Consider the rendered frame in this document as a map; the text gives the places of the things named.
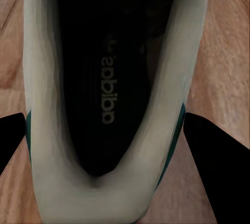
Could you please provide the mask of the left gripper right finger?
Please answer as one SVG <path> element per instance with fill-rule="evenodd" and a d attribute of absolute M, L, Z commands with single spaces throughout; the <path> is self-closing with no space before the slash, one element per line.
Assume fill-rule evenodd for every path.
<path fill-rule="evenodd" d="M 218 224 L 250 224 L 250 150 L 192 113 L 183 131 Z"/>

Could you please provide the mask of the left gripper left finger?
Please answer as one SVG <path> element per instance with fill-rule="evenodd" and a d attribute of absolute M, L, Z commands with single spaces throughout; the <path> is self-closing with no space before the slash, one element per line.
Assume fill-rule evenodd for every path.
<path fill-rule="evenodd" d="M 0 118 L 0 175 L 25 135 L 25 118 L 18 113 Z"/>

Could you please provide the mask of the gym shoe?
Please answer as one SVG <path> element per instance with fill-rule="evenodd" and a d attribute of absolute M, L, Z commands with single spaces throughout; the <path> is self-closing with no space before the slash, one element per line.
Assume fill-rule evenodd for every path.
<path fill-rule="evenodd" d="M 135 224 L 174 154 L 208 0 L 24 0 L 23 75 L 44 224 Z"/>

